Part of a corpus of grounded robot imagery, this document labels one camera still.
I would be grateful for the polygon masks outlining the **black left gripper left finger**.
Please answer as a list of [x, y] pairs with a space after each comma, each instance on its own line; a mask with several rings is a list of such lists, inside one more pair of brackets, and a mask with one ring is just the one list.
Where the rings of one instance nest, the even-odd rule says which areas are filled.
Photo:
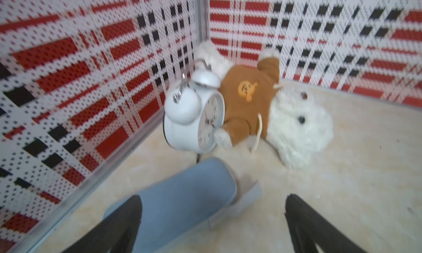
[[130, 253], [142, 218], [142, 202], [133, 195], [65, 253]]

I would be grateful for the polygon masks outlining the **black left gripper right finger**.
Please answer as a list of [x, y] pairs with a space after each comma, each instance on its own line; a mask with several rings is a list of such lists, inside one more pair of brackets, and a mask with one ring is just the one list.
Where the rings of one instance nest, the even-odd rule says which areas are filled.
[[296, 194], [286, 198], [285, 217], [296, 253], [365, 252]]

